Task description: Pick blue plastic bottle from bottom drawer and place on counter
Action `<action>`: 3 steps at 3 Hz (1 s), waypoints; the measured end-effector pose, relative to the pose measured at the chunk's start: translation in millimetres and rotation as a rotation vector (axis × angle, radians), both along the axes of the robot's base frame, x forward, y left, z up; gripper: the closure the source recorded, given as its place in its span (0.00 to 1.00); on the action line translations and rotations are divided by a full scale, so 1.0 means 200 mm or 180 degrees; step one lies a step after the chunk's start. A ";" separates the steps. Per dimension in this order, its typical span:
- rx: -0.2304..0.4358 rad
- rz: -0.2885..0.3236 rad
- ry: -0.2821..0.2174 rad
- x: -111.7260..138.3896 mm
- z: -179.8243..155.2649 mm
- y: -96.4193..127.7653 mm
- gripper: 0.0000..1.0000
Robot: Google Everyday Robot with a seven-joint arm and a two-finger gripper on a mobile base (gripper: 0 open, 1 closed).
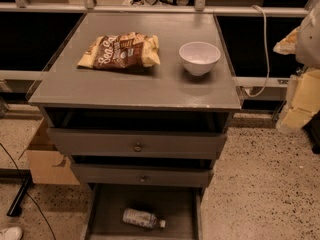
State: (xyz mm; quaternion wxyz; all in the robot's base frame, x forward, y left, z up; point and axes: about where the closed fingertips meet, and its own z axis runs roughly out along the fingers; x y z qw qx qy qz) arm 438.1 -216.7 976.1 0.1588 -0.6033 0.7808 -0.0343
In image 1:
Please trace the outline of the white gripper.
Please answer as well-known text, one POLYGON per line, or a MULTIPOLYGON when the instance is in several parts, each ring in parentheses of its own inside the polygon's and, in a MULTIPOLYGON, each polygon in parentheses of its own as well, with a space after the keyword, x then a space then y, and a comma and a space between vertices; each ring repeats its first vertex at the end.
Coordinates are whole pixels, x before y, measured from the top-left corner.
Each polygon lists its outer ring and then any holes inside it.
POLYGON ((300 28, 277 42, 273 51, 282 55, 296 52, 299 63, 314 67, 290 77, 286 103, 276 123, 279 131, 297 131, 320 111, 320 70, 315 69, 320 68, 320 2, 312 7, 300 28))

